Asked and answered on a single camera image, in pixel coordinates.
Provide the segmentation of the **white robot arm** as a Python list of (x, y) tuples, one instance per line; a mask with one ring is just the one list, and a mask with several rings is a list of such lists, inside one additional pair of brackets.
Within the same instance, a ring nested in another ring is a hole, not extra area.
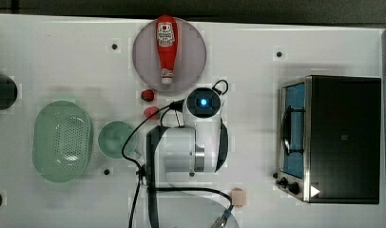
[(169, 105), (183, 114), (183, 126), (157, 125), (146, 134), (145, 178), (152, 228), (160, 228), (159, 192), (207, 190), (187, 180), (170, 180), (170, 174), (216, 173), (226, 162), (229, 137), (221, 116), (222, 94), (215, 87), (193, 89)]

